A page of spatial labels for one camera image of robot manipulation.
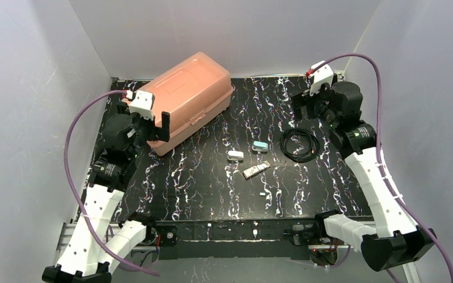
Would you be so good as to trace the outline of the small white stapler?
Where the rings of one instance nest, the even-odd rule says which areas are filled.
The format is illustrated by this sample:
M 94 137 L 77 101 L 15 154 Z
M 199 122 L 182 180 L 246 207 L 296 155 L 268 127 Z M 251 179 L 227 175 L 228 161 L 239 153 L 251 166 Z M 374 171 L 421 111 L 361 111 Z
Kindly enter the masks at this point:
M 227 152 L 227 160 L 232 162 L 242 162 L 244 160 L 244 153 L 236 150 L 229 150 Z

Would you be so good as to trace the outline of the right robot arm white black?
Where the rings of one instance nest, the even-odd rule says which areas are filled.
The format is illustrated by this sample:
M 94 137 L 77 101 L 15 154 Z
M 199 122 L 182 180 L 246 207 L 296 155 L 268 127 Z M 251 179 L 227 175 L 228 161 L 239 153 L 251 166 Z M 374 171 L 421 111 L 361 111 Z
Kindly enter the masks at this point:
M 295 120 L 318 118 L 329 127 L 329 139 L 353 172 L 373 215 L 371 227 L 348 218 L 337 210 L 319 213 L 309 231 L 310 239 L 338 239 L 359 251 L 374 271 L 383 271 L 421 259 L 434 245 L 398 203 L 394 182 L 385 164 L 378 161 L 381 150 L 372 125 L 361 119 L 363 95 L 355 83 L 339 81 L 311 94 L 304 90 L 291 96 Z

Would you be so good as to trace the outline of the staple tray with staples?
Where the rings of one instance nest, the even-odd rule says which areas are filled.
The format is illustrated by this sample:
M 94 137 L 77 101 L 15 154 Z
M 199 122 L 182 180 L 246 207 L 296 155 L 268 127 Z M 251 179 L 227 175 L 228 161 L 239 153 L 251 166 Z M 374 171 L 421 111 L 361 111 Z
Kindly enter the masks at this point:
M 245 169 L 242 174 L 243 176 L 246 178 L 246 179 L 249 179 L 265 170 L 267 170 L 268 168 L 270 168 L 270 164 L 268 162 L 262 162 L 258 165 L 255 165 L 255 166 L 252 166 L 252 167 L 249 167 L 248 169 Z

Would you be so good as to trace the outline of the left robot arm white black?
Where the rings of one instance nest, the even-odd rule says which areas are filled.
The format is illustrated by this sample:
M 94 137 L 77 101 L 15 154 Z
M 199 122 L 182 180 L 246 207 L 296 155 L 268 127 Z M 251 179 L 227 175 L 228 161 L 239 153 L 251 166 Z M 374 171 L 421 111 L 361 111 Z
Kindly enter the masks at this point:
M 148 141 L 170 139 L 170 114 L 162 113 L 162 125 L 137 113 L 117 114 L 106 123 L 102 133 L 104 146 L 96 152 L 88 179 L 86 195 L 80 201 L 81 216 L 57 263 L 44 269 L 44 282 L 110 282 L 119 264 L 139 271 L 126 257 L 137 245 L 149 245 L 159 253 L 172 231 L 160 228 L 153 217 L 134 212 L 113 236 L 111 218 L 136 171 L 136 159 Z

